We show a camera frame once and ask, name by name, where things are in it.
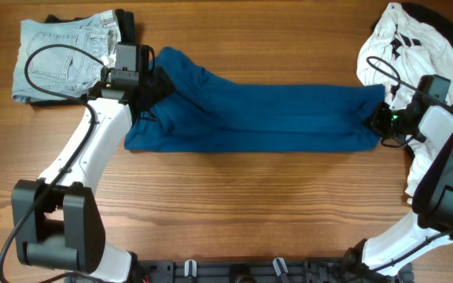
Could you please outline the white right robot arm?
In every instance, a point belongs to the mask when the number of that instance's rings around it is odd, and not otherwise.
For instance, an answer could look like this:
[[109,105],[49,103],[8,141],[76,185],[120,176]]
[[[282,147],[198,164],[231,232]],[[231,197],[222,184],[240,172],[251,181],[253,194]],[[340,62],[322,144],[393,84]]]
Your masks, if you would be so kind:
[[399,146],[415,140],[436,157],[416,186],[412,210],[377,237],[363,240],[343,259],[343,282],[394,280],[403,267],[440,246],[453,244],[453,110],[445,98],[451,82],[424,75],[406,108],[380,104],[367,125]]

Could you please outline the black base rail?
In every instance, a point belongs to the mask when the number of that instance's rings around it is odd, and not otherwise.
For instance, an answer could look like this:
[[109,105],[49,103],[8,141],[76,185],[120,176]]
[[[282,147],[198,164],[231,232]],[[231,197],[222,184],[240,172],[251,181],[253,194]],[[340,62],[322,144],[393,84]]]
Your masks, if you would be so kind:
[[287,261],[198,262],[189,259],[182,263],[140,261],[125,279],[126,282],[153,283],[334,283],[334,282],[391,282],[414,283],[412,265],[402,267],[396,275],[359,275],[352,265],[338,258],[308,258]]

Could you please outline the blue polo shirt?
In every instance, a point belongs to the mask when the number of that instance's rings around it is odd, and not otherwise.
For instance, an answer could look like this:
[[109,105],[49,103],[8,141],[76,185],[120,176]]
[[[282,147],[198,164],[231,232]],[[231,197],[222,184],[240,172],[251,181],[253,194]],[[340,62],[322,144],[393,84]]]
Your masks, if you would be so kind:
[[156,62],[175,92],[152,107],[154,121],[134,124],[125,137],[127,150],[333,153],[378,144],[365,122],[385,98],[383,85],[237,84],[171,47]]

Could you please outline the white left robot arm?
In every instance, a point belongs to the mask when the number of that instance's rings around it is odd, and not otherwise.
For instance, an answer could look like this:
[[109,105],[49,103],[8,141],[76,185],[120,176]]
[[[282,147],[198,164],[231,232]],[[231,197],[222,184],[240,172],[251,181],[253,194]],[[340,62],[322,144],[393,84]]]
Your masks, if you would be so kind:
[[12,244],[21,264],[61,270],[73,281],[150,280],[133,252],[107,243],[94,194],[121,138],[140,119],[156,121],[151,108],[175,86],[151,46],[120,42],[116,52],[114,67],[103,67],[85,98],[63,96],[86,112],[60,156],[36,180],[14,186],[14,227],[0,253],[0,281]]

